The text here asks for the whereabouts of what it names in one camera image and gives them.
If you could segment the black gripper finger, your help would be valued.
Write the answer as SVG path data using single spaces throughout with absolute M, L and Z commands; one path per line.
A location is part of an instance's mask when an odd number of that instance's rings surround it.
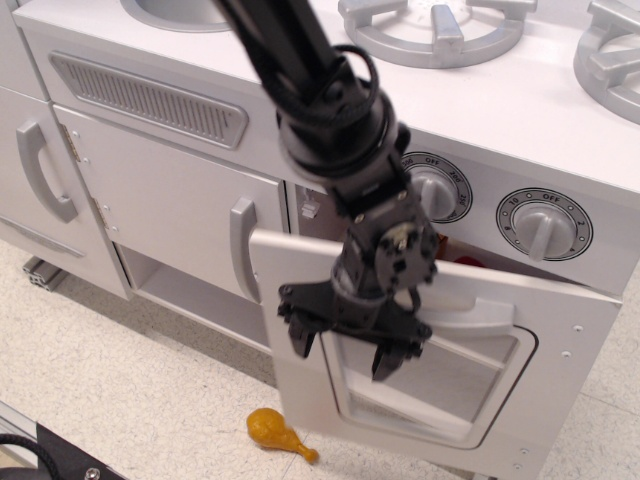
M 372 363 L 372 380 L 374 382 L 385 381 L 409 357 L 411 357 L 411 346 L 408 343 L 388 342 L 379 345 Z
M 307 358 L 315 336 L 325 330 L 325 322 L 307 314 L 291 314 L 289 318 L 289 337 L 295 353 Z

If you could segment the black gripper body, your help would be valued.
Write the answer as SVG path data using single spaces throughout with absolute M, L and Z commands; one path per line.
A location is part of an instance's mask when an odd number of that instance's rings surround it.
M 288 329 L 291 314 L 307 314 L 325 322 L 325 330 L 320 333 L 332 331 L 373 344 L 376 348 L 388 342 L 408 343 L 411 357 L 406 359 L 418 357 L 424 342 L 432 336 L 428 325 L 395 300 L 386 296 L 374 299 L 353 297 L 341 293 L 331 280 L 284 284 L 278 293 L 278 315 L 284 318 Z

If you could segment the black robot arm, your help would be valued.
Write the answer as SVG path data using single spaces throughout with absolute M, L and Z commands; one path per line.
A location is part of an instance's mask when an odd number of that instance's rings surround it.
M 299 174 L 319 183 L 347 223 L 329 280 L 285 284 L 279 314 L 294 351 L 333 331 L 371 343 L 383 381 L 431 337 L 417 317 L 418 288 L 433 279 L 438 236 L 401 158 L 408 128 L 371 71 L 353 72 L 353 45 L 331 45 L 305 1 L 221 1 L 274 102 L 281 144 Z

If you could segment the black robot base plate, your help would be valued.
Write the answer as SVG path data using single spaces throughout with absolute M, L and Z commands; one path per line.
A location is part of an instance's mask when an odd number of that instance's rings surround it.
M 2 433 L 1 445 L 18 447 L 37 458 L 36 467 L 2 467 L 2 479 L 126 479 L 111 466 L 39 424 L 36 425 L 34 439 L 14 433 Z

